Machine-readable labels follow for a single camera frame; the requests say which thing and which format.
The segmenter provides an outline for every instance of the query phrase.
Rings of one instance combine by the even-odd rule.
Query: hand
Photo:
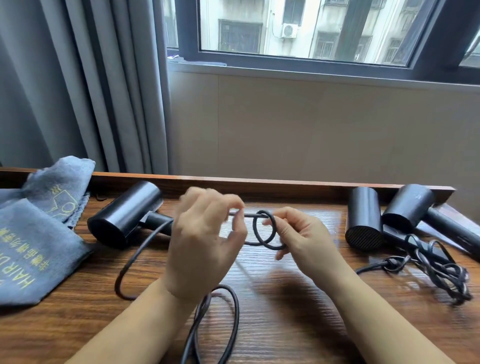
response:
[[[243,201],[235,194],[191,187],[180,197],[163,276],[175,297],[199,303],[227,274],[247,237]],[[239,209],[232,232],[220,238],[231,208]]]
[[[291,253],[302,273],[323,291],[335,285],[339,277],[353,272],[318,218],[291,207],[275,210],[273,215],[280,240],[287,246],[277,252],[276,260]]]

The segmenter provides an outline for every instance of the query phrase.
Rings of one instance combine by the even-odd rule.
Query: forearm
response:
[[[452,363],[355,272],[326,293],[367,363]]]
[[[194,308],[158,279],[68,363],[157,364]]]

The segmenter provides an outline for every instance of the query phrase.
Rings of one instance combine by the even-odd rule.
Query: gray cloth bag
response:
[[[0,208],[0,306],[39,303],[91,252],[29,200],[8,203]]]
[[[21,188],[23,197],[50,217],[74,227],[88,202],[85,191],[94,168],[91,159],[60,158],[53,166],[28,176]]]

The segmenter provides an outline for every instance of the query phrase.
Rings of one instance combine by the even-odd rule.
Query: left hand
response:
[[[199,303],[220,283],[247,237],[244,207],[237,195],[212,189],[191,187],[180,197],[162,279],[173,296]],[[233,231],[221,238],[220,227],[232,208],[239,209]]]

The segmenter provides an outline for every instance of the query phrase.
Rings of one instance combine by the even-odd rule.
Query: right hand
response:
[[[291,253],[302,273],[323,291],[333,288],[339,278],[353,273],[318,218],[292,207],[277,209],[273,215],[280,240],[287,246],[277,252],[276,260]]]

